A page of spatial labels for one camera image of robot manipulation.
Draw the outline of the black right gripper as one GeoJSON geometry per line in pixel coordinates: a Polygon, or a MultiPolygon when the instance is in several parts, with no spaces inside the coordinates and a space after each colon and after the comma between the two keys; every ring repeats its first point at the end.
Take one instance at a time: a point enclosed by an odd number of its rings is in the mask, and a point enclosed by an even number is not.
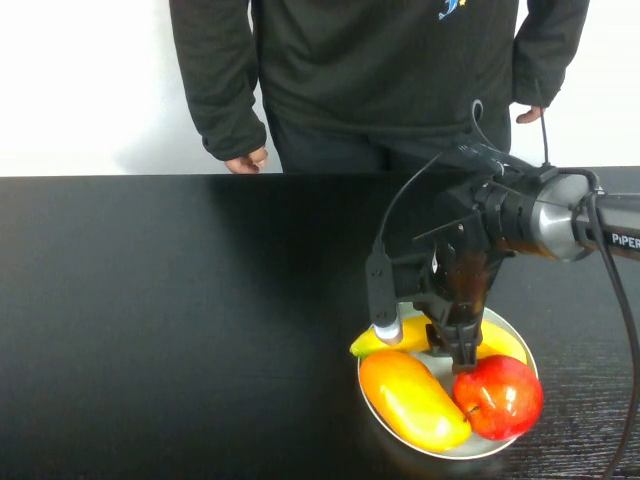
{"type": "Polygon", "coordinates": [[[392,254],[397,300],[408,301],[443,327],[425,325],[430,356],[449,356],[453,373],[476,368],[480,318],[505,254],[489,228],[500,212],[485,178],[455,181],[434,197],[427,231],[392,254]]]}

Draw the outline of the person's right hand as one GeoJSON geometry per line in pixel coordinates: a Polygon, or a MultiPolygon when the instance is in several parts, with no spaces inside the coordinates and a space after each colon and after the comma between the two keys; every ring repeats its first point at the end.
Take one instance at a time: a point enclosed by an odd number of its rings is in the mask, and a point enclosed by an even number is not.
{"type": "Polygon", "coordinates": [[[258,174],[268,162],[268,151],[264,146],[245,156],[224,161],[226,168],[233,174],[258,174]]]}

